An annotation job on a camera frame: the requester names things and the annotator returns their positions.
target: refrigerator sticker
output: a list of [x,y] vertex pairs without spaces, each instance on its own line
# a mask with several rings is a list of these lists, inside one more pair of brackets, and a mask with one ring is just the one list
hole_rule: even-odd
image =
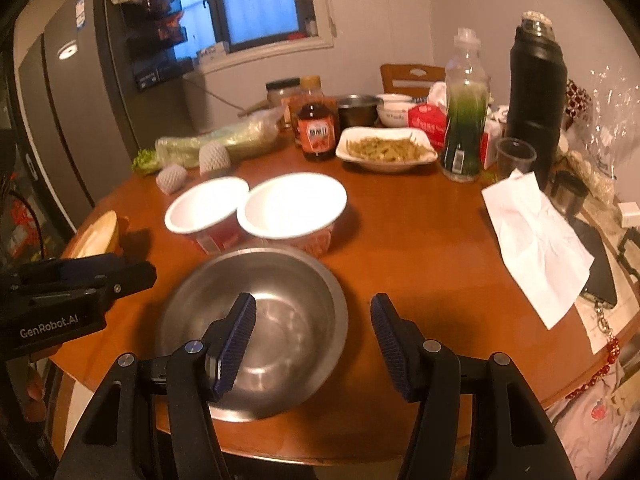
[[76,29],[84,27],[86,17],[84,15],[84,0],[76,0]]

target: wooden chair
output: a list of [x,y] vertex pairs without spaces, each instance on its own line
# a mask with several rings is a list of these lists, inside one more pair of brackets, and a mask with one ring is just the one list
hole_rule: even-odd
[[427,97],[431,85],[444,81],[444,68],[420,64],[384,64],[380,67],[385,94],[406,94]]

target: red and white paper bowl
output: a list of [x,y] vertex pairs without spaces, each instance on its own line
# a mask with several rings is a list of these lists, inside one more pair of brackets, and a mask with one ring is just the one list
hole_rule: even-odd
[[240,240],[236,210],[248,196],[249,185],[227,176],[207,180],[180,195],[164,215],[172,233],[185,235],[207,254],[224,251]]
[[315,256],[325,254],[347,192],[330,176],[290,173],[252,189],[238,206],[242,229],[264,241],[279,241]]

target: window sill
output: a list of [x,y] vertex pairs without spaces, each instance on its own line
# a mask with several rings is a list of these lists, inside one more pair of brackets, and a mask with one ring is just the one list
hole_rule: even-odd
[[185,74],[183,77],[189,78],[190,76],[205,75],[212,72],[217,72],[224,68],[236,66],[242,63],[248,63],[259,59],[265,59],[267,57],[281,56],[283,54],[292,54],[293,52],[304,52],[305,50],[317,50],[320,48],[332,48],[334,46],[333,38],[321,38],[316,36],[314,38],[304,38],[303,40],[281,41],[279,43],[272,43],[263,46],[257,46],[255,48],[248,48],[240,52],[232,54],[226,54],[218,59],[210,61],[206,64],[198,65],[193,72]]

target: clear plastic cup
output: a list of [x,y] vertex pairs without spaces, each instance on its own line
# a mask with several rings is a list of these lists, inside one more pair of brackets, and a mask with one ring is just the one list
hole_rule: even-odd
[[536,160],[536,150],[528,142],[515,137],[503,137],[495,145],[497,151],[498,179],[508,178],[513,170],[529,173]]

